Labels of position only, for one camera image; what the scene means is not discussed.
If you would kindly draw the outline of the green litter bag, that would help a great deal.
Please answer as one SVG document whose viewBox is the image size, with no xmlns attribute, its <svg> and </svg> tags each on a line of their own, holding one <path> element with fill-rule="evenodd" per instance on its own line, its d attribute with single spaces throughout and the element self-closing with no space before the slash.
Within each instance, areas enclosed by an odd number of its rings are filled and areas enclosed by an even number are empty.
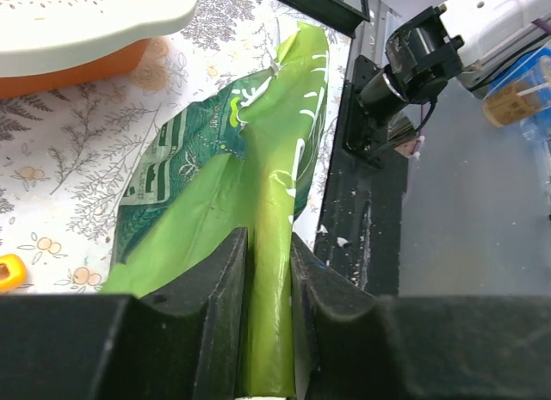
<svg viewBox="0 0 551 400">
<path fill-rule="evenodd" d="M 102 291 L 143 297 L 248 231 L 239 390 L 295 394 L 290 249 L 325 125 L 329 46 L 301 22 L 269 68 L 242 77 L 167 121 L 121 196 Z"/>
</svg>

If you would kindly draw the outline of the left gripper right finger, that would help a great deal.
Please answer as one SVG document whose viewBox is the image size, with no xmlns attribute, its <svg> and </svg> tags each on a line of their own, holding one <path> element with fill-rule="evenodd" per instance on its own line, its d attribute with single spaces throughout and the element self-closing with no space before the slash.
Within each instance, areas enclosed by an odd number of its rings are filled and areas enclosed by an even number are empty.
<svg viewBox="0 0 551 400">
<path fill-rule="evenodd" d="M 300 399 L 547 399 L 550 300 L 375 297 L 293 237 Z"/>
</svg>

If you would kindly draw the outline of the yellow plastic scoop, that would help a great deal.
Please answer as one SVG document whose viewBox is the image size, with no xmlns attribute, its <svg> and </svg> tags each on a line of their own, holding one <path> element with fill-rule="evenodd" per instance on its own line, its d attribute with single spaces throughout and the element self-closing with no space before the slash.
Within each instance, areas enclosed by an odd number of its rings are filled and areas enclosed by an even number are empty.
<svg viewBox="0 0 551 400">
<path fill-rule="evenodd" d="M 24 283 L 26 278 L 27 269 L 18 255 L 7 254 L 1 256 L 1 292 L 15 290 Z"/>
</svg>

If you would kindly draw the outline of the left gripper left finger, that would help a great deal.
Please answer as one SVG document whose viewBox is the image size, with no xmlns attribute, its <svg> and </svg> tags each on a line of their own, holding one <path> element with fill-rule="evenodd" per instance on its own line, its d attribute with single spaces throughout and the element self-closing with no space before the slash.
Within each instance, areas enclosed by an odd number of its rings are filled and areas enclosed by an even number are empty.
<svg viewBox="0 0 551 400">
<path fill-rule="evenodd" d="M 4 399 L 231 399 L 247 231 L 143 298 L 1 299 Z"/>
</svg>

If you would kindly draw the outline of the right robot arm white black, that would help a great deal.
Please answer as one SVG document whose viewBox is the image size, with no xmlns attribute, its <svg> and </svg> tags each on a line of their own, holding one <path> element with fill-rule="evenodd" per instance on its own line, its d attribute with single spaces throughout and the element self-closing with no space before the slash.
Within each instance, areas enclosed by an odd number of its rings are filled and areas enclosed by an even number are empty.
<svg viewBox="0 0 551 400">
<path fill-rule="evenodd" d="M 455 77 L 475 92 L 549 35 L 550 0 L 447 0 L 389 35 L 387 63 L 359 90 L 359 103 L 387 120 L 435 102 Z"/>
</svg>

